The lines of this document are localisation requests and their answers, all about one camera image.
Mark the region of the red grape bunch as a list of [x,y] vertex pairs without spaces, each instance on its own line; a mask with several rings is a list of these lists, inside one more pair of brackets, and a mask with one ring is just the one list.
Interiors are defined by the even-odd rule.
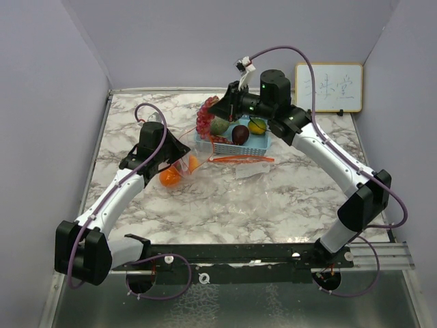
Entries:
[[218,144],[230,144],[233,142],[222,135],[211,135],[210,134],[210,125],[211,121],[216,117],[212,114],[208,113],[208,109],[219,101],[218,96],[212,96],[206,99],[206,101],[202,104],[200,110],[197,112],[196,119],[196,131],[202,140],[212,141],[213,143]]

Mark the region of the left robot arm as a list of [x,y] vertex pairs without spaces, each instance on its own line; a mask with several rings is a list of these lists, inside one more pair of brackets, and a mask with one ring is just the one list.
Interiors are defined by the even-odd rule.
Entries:
[[108,236],[127,208],[163,164],[171,165],[190,151],[168,130],[165,122],[146,122],[138,144],[122,160],[111,184],[98,200],[73,222],[62,221],[55,232],[55,270],[67,277],[72,289],[80,284],[101,284],[111,269],[129,263],[146,268],[151,253],[139,237],[110,242]]

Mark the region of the clear zip bag orange zipper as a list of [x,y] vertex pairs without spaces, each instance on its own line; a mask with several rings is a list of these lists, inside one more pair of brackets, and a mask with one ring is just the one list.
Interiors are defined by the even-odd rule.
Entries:
[[178,140],[190,150],[181,159],[178,159],[171,167],[172,173],[181,178],[191,178],[192,175],[204,166],[214,154],[214,142],[212,137],[207,134],[202,139],[195,128],[183,133]]

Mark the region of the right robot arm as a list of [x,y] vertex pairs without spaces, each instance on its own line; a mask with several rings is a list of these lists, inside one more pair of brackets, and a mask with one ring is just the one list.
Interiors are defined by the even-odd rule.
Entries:
[[244,115],[267,120],[273,135],[306,154],[317,163],[346,195],[337,220],[315,243],[313,258],[321,267],[336,262],[338,251],[360,234],[388,205],[391,176],[357,161],[328,139],[313,124],[309,112],[292,104],[291,83],[280,70],[266,70],[260,76],[260,93],[252,94],[239,82],[227,91],[208,113],[230,122]]

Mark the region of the orange fruit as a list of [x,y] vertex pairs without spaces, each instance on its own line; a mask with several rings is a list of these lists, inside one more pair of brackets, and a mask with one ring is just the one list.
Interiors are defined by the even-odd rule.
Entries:
[[174,187],[181,181],[181,175],[171,167],[159,174],[159,181],[164,187]]

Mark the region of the pink peach with leaf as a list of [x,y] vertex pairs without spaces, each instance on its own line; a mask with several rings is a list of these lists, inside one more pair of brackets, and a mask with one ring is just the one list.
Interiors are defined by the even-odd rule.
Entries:
[[188,170],[190,173],[193,173],[199,166],[198,158],[194,155],[190,155],[188,157]]

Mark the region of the bright red apple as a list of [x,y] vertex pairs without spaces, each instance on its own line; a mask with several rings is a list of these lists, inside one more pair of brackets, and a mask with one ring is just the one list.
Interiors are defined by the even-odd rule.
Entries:
[[181,162],[179,162],[179,161],[175,162],[172,165],[172,167],[174,168],[176,173],[178,173],[181,176],[184,175],[184,168],[183,168],[183,164],[181,164]]

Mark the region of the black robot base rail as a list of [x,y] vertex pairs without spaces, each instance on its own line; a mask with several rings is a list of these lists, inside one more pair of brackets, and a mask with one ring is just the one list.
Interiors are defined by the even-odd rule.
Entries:
[[309,284],[312,272],[353,266],[350,248],[330,255],[315,243],[155,244],[141,239],[138,260],[116,266],[129,277],[157,284]]

